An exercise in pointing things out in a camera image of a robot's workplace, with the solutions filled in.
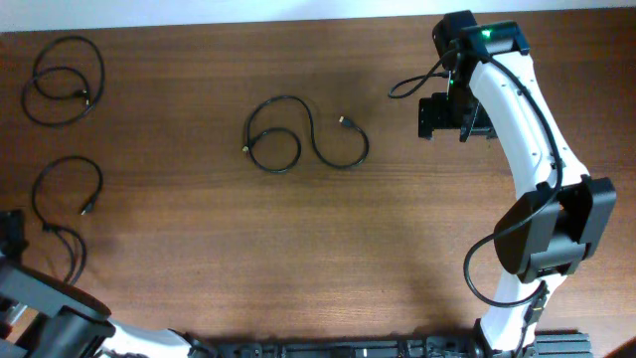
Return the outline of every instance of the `white wall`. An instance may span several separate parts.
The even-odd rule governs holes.
[[[636,6],[636,0],[0,0],[0,32]]]

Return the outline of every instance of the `black mount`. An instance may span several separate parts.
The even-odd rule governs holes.
[[[519,51],[530,52],[530,46],[517,23],[513,21],[478,26],[470,11],[444,15],[432,32],[437,54],[461,49],[490,56]],[[448,93],[434,93],[419,101],[418,136],[432,139],[434,129],[459,129],[459,141],[471,135],[495,138],[497,133],[488,113],[479,104],[468,84],[477,60],[458,54],[442,63],[451,71]]]

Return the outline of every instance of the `black joint housing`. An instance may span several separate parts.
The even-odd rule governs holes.
[[[551,190],[546,185],[524,194],[497,223],[495,233],[535,212]],[[574,273],[596,251],[615,202],[616,192],[608,178],[583,176],[581,183],[563,188],[529,223],[495,239],[499,261],[523,283],[555,272]]]

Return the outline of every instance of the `black cable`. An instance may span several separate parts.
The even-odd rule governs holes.
[[[345,118],[345,117],[341,117],[340,118],[340,123],[348,128],[353,128],[355,130],[357,130],[361,135],[362,138],[365,141],[365,149],[363,150],[362,155],[360,155],[360,157],[358,159],[356,159],[354,162],[349,163],[349,164],[334,164],[332,162],[330,162],[329,160],[327,160],[318,150],[318,146],[316,145],[316,138],[314,135],[314,120],[313,120],[313,116],[311,115],[311,110],[309,110],[309,106],[307,105],[307,103],[305,103],[304,100],[300,99],[299,97],[295,96],[295,95],[279,95],[273,98],[270,98],[268,100],[266,100],[265,102],[261,103],[255,110],[254,112],[251,113],[251,115],[249,116],[249,118],[247,119],[247,122],[245,124],[245,132],[244,132],[244,141],[245,141],[245,146],[243,147],[243,151],[247,152],[247,154],[249,155],[249,157],[251,158],[251,161],[254,162],[254,164],[269,173],[284,173],[287,170],[293,168],[296,163],[298,163],[298,159],[300,158],[300,151],[301,151],[301,145],[300,145],[300,138],[298,138],[298,136],[296,135],[296,133],[294,133],[293,131],[287,129],[287,128],[283,128],[283,127],[271,127],[268,128],[264,131],[262,131],[261,133],[257,134],[255,137],[251,137],[250,135],[250,127],[251,127],[251,123],[254,121],[254,119],[256,118],[256,115],[266,106],[281,100],[281,99],[294,99],[300,102],[300,104],[302,104],[302,106],[305,108],[305,110],[307,111],[307,117],[309,118],[309,125],[311,127],[311,146],[314,149],[314,152],[316,153],[316,156],[318,156],[318,159],[320,159],[321,162],[329,165],[332,168],[336,168],[336,169],[348,169],[351,167],[355,167],[358,166],[360,164],[362,164],[362,162],[365,161],[365,159],[367,158],[367,155],[369,154],[369,138],[367,137],[367,134],[365,133],[364,130],[362,130],[362,128],[360,128],[358,125],[356,125],[351,119],[349,118]],[[253,154],[253,148],[256,145],[256,143],[261,140],[265,135],[273,133],[273,132],[282,132],[282,133],[287,133],[289,135],[291,135],[291,137],[296,141],[296,155],[294,156],[294,158],[291,160],[291,162],[289,162],[289,164],[285,165],[282,168],[276,168],[276,169],[272,169],[272,168],[267,168],[266,166],[260,164],[258,162],[258,160],[256,160],[256,158],[254,157]]]
[[[528,324],[524,323],[524,326],[521,327],[521,339],[519,343],[517,343],[517,348],[515,349],[515,354],[513,358],[519,358],[519,353],[521,353],[522,348],[524,348],[524,341],[526,340],[526,334],[528,333]]]
[[[423,76],[416,76],[414,78],[410,78],[410,79],[406,79],[403,81],[398,82],[395,86],[391,87],[391,89],[389,89],[389,98],[392,99],[402,99],[402,98],[406,98],[408,96],[410,96],[411,94],[415,93],[417,90],[419,90],[420,87],[424,86],[424,84],[426,83],[426,81],[428,81],[428,79],[433,78],[433,77],[442,77],[447,79],[449,76],[448,72],[445,73],[435,73],[435,70],[437,70],[437,68],[439,66],[441,66],[441,64],[450,59],[453,56],[456,56],[459,53],[459,50],[454,49],[454,50],[450,50],[448,52],[446,52],[444,55],[442,55],[439,58],[439,61],[437,61],[437,63],[435,63],[435,65],[433,65],[432,68],[430,68],[430,70],[428,71],[428,74],[423,75]],[[417,83],[417,85],[415,85],[412,89],[409,89],[406,93],[403,94],[394,94],[394,92],[402,87],[403,85],[409,84],[411,82],[420,80],[419,83]]]
[[[47,166],[40,172],[40,174],[38,174],[38,177],[36,178],[35,182],[33,183],[33,187],[31,188],[31,206],[33,208],[33,212],[36,214],[38,219],[40,219],[40,221],[42,222],[42,230],[47,233],[55,234],[58,237],[58,239],[60,239],[62,244],[65,246],[67,251],[69,252],[69,257],[71,258],[71,267],[69,269],[69,272],[64,278],[64,282],[67,282],[69,284],[75,284],[78,281],[78,279],[80,279],[81,273],[83,272],[86,266],[86,259],[87,259],[86,242],[77,231],[69,227],[51,223],[48,220],[46,220],[44,216],[42,215],[42,213],[40,212],[40,210],[38,209],[36,196],[38,193],[38,189],[42,185],[42,182],[44,181],[44,178],[47,176],[47,174],[49,174],[59,164],[72,161],[72,160],[78,160],[78,161],[88,163],[97,172],[97,188],[92,194],[90,194],[90,196],[88,197],[84,205],[81,207],[79,212],[81,215],[90,213],[94,209],[95,203],[97,202],[97,197],[99,196],[99,193],[101,192],[101,188],[103,187],[103,174],[101,173],[101,168],[99,168],[97,163],[95,163],[91,159],[88,159],[86,157],[79,156],[79,155],[70,155],[70,156],[65,156],[65,157],[56,159],[53,162],[47,164]],[[64,238],[64,236],[62,236],[62,233],[71,235],[79,243],[80,255],[79,255],[79,267],[77,268],[77,271],[76,271],[76,264],[77,264],[78,257],[76,253],[74,252],[73,248],[71,247],[71,244],[69,244],[69,242]]]
[[[544,113],[541,111],[541,109],[539,108],[539,105],[535,102],[535,100],[533,99],[533,97],[530,94],[530,92],[528,91],[528,89],[521,83],[521,81],[510,70],[508,70],[508,68],[506,68],[503,64],[501,64],[500,62],[498,62],[497,60],[493,59],[490,56],[482,55],[482,54],[479,54],[477,52],[470,51],[470,50],[454,49],[454,50],[451,50],[451,51],[445,53],[444,55],[441,56],[439,61],[433,66],[433,68],[428,72],[428,74],[426,76],[420,77],[421,81],[413,89],[409,90],[405,94],[393,95],[393,92],[397,88],[399,88],[400,86],[402,86],[402,85],[404,85],[404,84],[406,84],[408,82],[412,82],[414,80],[409,79],[409,80],[406,80],[406,81],[402,81],[402,82],[398,83],[397,85],[393,86],[389,90],[389,97],[390,98],[405,98],[405,97],[415,93],[415,91],[417,89],[419,89],[421,86],[424,85],[426,80],[428,80],[428,78],[430,77],[430,74],[432,74],[435,71],[435,69],[441,65],[441,63],[443,61],[445,61],[446,59],[450,58],[451,56],[457,56],[459,54],[466,54],[468,56],[475,57],[475,58],[477,58],[477,59],[479,59],[479,60],[481,60],[483,62],[492,63],[501,72],[503,72],[515,84],[515,86],[517,86],[517,89],[521,92],[521,94],[523,94],[526,97],[526,100],[528,101],[528,103],[530,104],[531,108],[533,109],[533,111],[535,112],[537,117],[539,118],[539,121],[541,122],[542,127],[544,128],[544,132],[546,134],[546,138],[548,139],[552,154],[553,154],[554,159],[555,159],[556,183],[555,183],[555,187],[552,189],[552,192],[551,192],[550,196],[544,202],[544,204],[541,207],[539,207],[535,212],[533,212],[528,217],[526,217],[524,220],[521,220],[518,223],[516,223],[516,224],[514,224],[514,225],[512,225],[512,226],[510,226],[510,227],[508,227],[508,228],[506,228],[506,229],[504,229],[504,230],[502,230],[502,231],[500,231],[498,233],[493,233],[493,234],[483,238],[482,240],[478,241],[475,245],[473,245],[470,248],[470,250],[466,254],[466,257],[464,258],[464,278],[466,280],[466,283],[468,284],[468,288],[470,288],[470,290],[473,292],[473,294],[475,294],[475,296],[477,296],[477,298],[479,298],[484,303],[487,303],[487,304],[489,304],[491,306],[495,306],[495,307],[500,307],[500,308],[517,307],[517,306],[524,305],[524,304],[527,304],[527,303],[531,302],[533,299],[535,299],[540,294],[542,294],[543,290],[545,289],[545,283],[542,282],[540,284],[540,286],[537,288],[537,290],[535,290],[531,295],[529,295],[528,297],[526,297],[524,299],[521,299],[521,300],[518,300],[518,301],[514,301],[514,302],[499,302],[499,301],[495,301],[495,300],[492,300],[492,299],[484,296],[477,289],[477,287],[475,287],[472,279],[470,278],[470,270],[469,270],[469,268],[470,268],[470,260],[472,259],[472,257],[475,254],[475,252],[477,252],[477,250],[479,250],[479,248],[481,248],[482,246],[486,245],[487,243],[489,243],[489,242],[491,242],[493,240],[497,240],[499,238],[503,238],[503,237],[511,234],[512,232],[514,232],[516,230],[519,230],[524,225],[528,224],[538,213],[540,213],[543,209],[545,209],[557,197],[557,194],[560,191],[560,188],[561,188],[561,185],[562,185],[562,181],[563,181],[563,163],[561,162],[560,155],[558,153],[557,142],[555,141],[555,137],[554,137],[554,135],[553,135],[553,133],[552,133],[552,131],[550,129],[550,124],[546,120],[546,117],[544,116]]]
[[[76,69],[66,67],[66,66],[61,66],[61,67],[53,67],[53,68],[48,68],[48,69],[38,71],[38,66],[40,65],[40,62],[45,57],[45,55],[50,50],[52,50],[55,46],[64,42],[68,42],[68,41],[80,41],[80,42],[84,42],[88,44],[89,46],[92,47],[93,51],[95,52],[97,56],[97,60],[99,62],[99,87],[97,88],[97,93],[95,94],[93,98],[91,98],[90,96],[90,87],[88,85],[88,81],[86,80],[86,77],[82,75],[80,71]],[[65,95],[53,95],[44,91],[38,84],[38,80],[42,79],[43,77],[54,72],[62,72],[62,71],[70,72],[71,74],[78,76],[84,85],[84,89],[78,89]],[[47,127],[62,127],[65,125],[75,123],[76,121],[84,118],[85,116],[88,115],[89,112],[91,112],[95,108],[95,106],[101,99],[101,95],[103,94],[104,82],[105,82],[105,68],[104,68],[103,58],[101,57],[101,52],[97,48],[97,45],[94,44],[91,40],[82,36],[65,36],[53,41],[52,43],[47,45],[44,48],[44,50],[42,50],[42,52],[40,52],[40,54],[36,58],[36,61],[33,64],[33,75],[25,83],[24,87],[22,88],[22,96],[20,97],[20,103],[22,104],[22,109],[24,113],[33,122],[40,125],[47,126]],[[42,96],[50,100],[67,100],[67,99],[78,98],[78,97],[82,98],[86,102],[86,107],[80,114],[77,114],[69,119],[65,119],[65,120],[57,121],[57,122],[41,121],[40,119],[36,118],[29,111],[27,107],[27,93],[29,92],[31,87],[35,87],[35,89],[38,91],[39,94],[41,94]]]

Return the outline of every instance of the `wood grain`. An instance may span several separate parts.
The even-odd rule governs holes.
[[[595,177],[609,176],[618,202],[595,257],[551,300],[542,329],[591,334],[597,355],[636,332],[636,11],[478,15],[517,20],[560,130]],[[69,164],[47,179],[41,205],[51,220],[84,234],[88,266],[79,287],[116,319],[206,337],[336,338],[468,328],[486,306],[467,289],[461,264],[514,203],[498,141],[459,143],[458,133],[416,135],[417,101],[388,88],[437,58],[429,34],[439,17],[174,26],[78,31],[99,45],[106,89],[96,111],[54,130],[19,105],[38,52],[62,32],[0,36],[0,207],[27,212],[27,265],[58,277],[68,259],[41,232],[29,191],[49,161],[82,154],[98,162],[105,189],[94,213],[76,215],[94,185]],[[77,66],[96,86],[94,56],[59,48],[47,64]],[[53,79],[76,86],[69,79]],[[369,134],[361,167],[336,171],[311,151],[302,107],[278,103],[254,129],[283,125],[302,138],[290,173],[256,169],[242,126],[261,101],[306,98],[318,145],[334,161],[359,154],[345,114]],[[33,95],[41,115],[68,113]],[[293,155],[272,136],[268,163]],[[492,247],[473,263],[493,292]]]

